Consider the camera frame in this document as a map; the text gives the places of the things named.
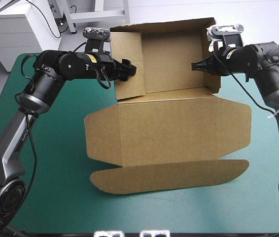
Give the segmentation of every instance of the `cardboard lid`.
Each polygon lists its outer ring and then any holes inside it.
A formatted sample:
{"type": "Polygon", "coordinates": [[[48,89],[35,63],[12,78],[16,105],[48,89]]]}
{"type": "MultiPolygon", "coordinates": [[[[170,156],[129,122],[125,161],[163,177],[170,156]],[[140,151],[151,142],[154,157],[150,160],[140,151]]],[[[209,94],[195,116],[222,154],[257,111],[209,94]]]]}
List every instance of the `cardboard lid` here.
{"type": "Polygon", "coordinates": [[[169,33],[178,31],[193,31],[206,25],[214,25],[213,17],[190,19],[182,21],[153,22],[129,24],[110,28],[111,32],[140,32],[145,34],[169,33]]]}
{"type": "Polygon", "coordinates": [[[207,27],[213,18],[144,23],[111,28],[112,56],[138,67],[127,82],[115,83],[117,100],[148,93],[208,87],[220,88],[220,77],[191,70],[208,56],[207,27]]]}
{"type": "Polygon", "coordinates": [[[97,171],[90,180],[107,193],[132,194],[219,185],[239,177],[248,166],[244,159],[145,165],[97,171]]]}

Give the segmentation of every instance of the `cardboard box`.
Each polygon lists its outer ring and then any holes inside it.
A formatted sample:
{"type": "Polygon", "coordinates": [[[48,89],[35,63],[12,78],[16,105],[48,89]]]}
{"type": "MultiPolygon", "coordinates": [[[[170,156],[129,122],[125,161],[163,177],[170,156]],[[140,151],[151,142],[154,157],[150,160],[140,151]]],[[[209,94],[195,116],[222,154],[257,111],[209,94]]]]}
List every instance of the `cardboard box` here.
{"type": "Polygon", "coordinates": [[[88,156],[121,166],[93,173],[98,188],[129,194],[210,186],[248,168],[247,160],[218,159],[250,143],[250,107],[214,96],[220,77],[191,70],[209,56],[206,28],[213,24],[111,28],[112,56],[129,59],[137,73],[115,83],[117,105],[85,119],[88,156]]]}

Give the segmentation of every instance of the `green mat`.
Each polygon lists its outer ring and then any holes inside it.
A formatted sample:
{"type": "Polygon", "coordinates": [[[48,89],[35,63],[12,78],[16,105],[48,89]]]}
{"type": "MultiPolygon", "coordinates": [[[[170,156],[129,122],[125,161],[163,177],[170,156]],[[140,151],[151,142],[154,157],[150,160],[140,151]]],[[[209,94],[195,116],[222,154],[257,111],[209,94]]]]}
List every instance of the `green mat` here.
{"type": "MultiPolygon", "coordinates": [[[[17,111],[14,94],[27,84],[20,74],[23,57],[17,59],[0,96],[0,132],[17,111]]],[[[27,75],[33,73],[32,60],[25,68],[27,75]]],[[[253,80],[245,86],[263,103],[253,80]]],[[[96,80],[67,82],[52,109],[40,116],[33,129],[37,175],[12,224],[27,232],[49,233],[143,229],[278,232],[279,139],[275,121],[267,119],[267,113],[257,109],[231,77],[222,79],[218,96],[253,108],[251,144],[225,157],[248,159],[248,171],[215,187],[119,196],[103,193],[90,182],[92,172],[114,166],[87,157],[84,132],[87,114],[116,104],[114,89],[104,90],[96,80]]],[[[23,179],[29,181],[34,160],[29,141],[20,159],[28,173],[23,179]]]]}

